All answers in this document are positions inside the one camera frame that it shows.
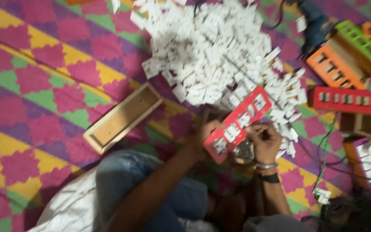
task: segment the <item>electrical wire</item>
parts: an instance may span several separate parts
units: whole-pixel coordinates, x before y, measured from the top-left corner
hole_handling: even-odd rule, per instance
[[[331,133],[333,132],[333,129],[334,129],[334,125],[336,124],[336,121],[337,121],[337,116],[338,116],[338,113],[336,113],[336,115],[334,116],[334,119],[333,119],[333,122],[330,124],[330,129],[328,131],[328,133],[322,138],[320,144],[318,145],[318,148],[317,148],[317,157],[320,157],[318,155],[319,151],[320,151],[320,147],[323,143],[324,140],[326,140],[326,143],[323,147],[323,168],[320,172],[320,174],[318,175],[317,177],[317,180],[316,180],[316,183],[314,184],[314,189],[313,189],[313,193],[314,193],[314,196],[317,198],[317,193],[316,193],[316,189],[317,189],[317,185],[318,185],[318,182],[320,181],[320,179],[323,177],[323,173],[324,171],[326,170],[326,158],[327,158],[327,145],[328,145],[328,140],[330,139],[330,135]]]
[[[274,30],[274,29],[276,29],[277,27],[279,27],[279,25],[281,24],[281,22],[283,21],[283,13],[284,13],[284,10],[283,10],[283,5],[284,5],[284,3],[286,2],[286,0],[282,0],[281,1],[281,3],[280,3],[280,18],[279,18],[279,21],[277,22],[277,24],[276,25],[274,25],[274,26],[266,26],[266,25],[264,25],[263,27],[265,28],[265,29],[268,29],[268,30]]]

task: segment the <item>empty wooden box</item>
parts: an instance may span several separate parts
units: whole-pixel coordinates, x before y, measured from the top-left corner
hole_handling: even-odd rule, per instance
[[[342,113],[340,129],[347,133],[371,139],[371,115],[362,113]]]
[[[103,154],[161,103],[161,95],[147,82],[93,124],[84,138]]]

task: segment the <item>knee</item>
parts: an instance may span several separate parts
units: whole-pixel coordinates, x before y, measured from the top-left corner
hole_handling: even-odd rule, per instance
[[[149,174],[161,161],[153,156],[132,150],[116,151],[105,157],[97,167],[99,176],[115,176],[116,173]]]
[[[102,159],[97,167],[97,176],[107,172],[129,171],[133,154],[131,151],[116,151]]]

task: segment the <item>blue power drill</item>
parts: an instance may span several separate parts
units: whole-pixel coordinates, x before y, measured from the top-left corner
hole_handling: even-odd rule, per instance
[[[318,47],[326,42],[326,36],[331,32],[334,24],[330,22],[329,18],[321,12],[321,10],[310,0],[283,0],[280,5],[280,19],[279,22],[272,27],[277,28],[283,20],[283,4],[288,5],[297,4],[301,13],[307,19],[307,28],[304,31],[305,43],[301,48],[301,55],[299,57],[306,58],[313,53]]]

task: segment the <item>green wire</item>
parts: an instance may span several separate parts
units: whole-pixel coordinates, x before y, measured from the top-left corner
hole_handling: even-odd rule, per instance
[[[338,115],[338,113],[336,113],[336,115],[334,116],[333,122],[330,124],[330,129],[329,129],[328,133],[321,140],[321,143],[320,143],[320,145],[318,146],[318,149],[317,149],[317,152],[318,152],[318,150],[320,149],[321,144],[323,143],[324,140],[326,140],[326,143],[324,144],[324,147],[323,147],[323,168],[322,168],[320,174],[317,177],[316,184],[314,185],[314,189],[313,189],[313,193],[314,193],[315,198],[318,198],[317,193],[316,193],[318,182],[320,181],[320,179],[323,176],[324,171],[326,170],[327,145],[328,145],[328,140],[330,138],[330,135],[333,132],[334,125],[336,124],[337,115]]]

